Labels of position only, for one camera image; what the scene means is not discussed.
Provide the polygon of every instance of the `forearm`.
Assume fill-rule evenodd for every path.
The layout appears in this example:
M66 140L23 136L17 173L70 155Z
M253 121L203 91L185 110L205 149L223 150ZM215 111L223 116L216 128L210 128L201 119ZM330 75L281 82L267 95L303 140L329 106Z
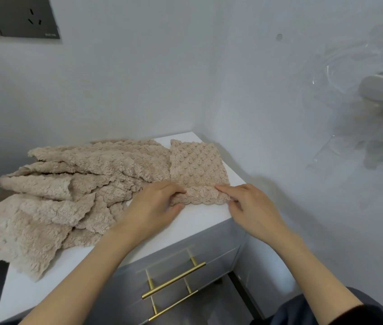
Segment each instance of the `forearm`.
M126 228L110 229L21 324L82 324L107 280L137 243Z
M357 299L307 248L302 239L288 233L272 244L303 291L316 320L328 325L346 311L361 305Z

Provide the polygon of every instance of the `drawer handle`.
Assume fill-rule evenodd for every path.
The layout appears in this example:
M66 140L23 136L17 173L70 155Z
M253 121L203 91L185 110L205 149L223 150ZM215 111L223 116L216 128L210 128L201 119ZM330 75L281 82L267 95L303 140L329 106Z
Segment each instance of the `drawer handle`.
M157 287L154 287L154 283L152 282L152 278L148 277L149 291L147 291L146 293L142 294L142 299L146 299L148 296L153 295L154 293L158 292L159 290L162 290L166 286L169 286L170 284L175 283L177 280L179 280L181 278L184 278L185 276L193 273L194 271L196 271L199 268L202 268L203 266L206 265L206 262L202 262L200 264L197 264L197 262L194 259L194 257L191 257L190 260L193 263L193 268L190 268L189 270L184 271L182 274L180 274L180 275L178 275L178 276L168 280L167 282L165 282L165 283L163 283L163 284L161 284L161 285L159 285Z
M154 311L154 315L148 319L148 322L150 322L151 320L154 320L154 319L157 318L158 316L164 314L166 311L169 311L169 310L172 309L174 306L179 305L181 302L183 302L184 300L188 299L189 297L191 297L192 295L196 294L196 293L199 291L199 290L196 290L196 291L192 292L191 289L190 289L190 286L189 286L189 284L187 283L187 280L186 280L185 278L184 278L184 281L185 281L185 285L187 286L188 295L185 296L185 297L183 297L181 300L175 302L173 305L167 307L166 309L164 309L164 310L162 310L162 311L160 311L160 312L158 312L157 307L156 307L156 305L155 305L155 303L154 303L154 300L153 300L152 297L151 297L151 301L152 301L152 310Z

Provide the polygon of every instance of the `dark clothing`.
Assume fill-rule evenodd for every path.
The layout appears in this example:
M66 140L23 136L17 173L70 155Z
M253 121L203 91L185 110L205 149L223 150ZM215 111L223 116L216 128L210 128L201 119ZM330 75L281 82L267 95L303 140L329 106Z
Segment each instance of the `dark clothing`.
M349 290L364 303L336 318L330 325L372 324L383 325L383 306L363 292ZM276 311L273 317L254 320L250 325L318 325L304 295L298 295L287 301Z

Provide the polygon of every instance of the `dark pants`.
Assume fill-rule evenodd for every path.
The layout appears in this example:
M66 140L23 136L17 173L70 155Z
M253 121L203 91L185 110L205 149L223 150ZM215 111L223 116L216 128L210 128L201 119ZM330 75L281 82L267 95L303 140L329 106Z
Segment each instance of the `dark pants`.
M383 311L383 306L362 291L348 287L348 289L365 305L378 306ZM312 309L303 294L297 295L285 302L277 309L273 317L264 321L252 321L250 325L318 325Z

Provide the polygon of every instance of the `person's left arm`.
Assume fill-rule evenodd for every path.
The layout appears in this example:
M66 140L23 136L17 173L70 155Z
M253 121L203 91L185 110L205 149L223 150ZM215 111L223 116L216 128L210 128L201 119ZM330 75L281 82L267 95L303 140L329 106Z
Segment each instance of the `person's left arm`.
M167 227L184 208L167 208L178 185L162 181L148 185L80 264L49 294L21 325L80 325L125 256L145 239Z

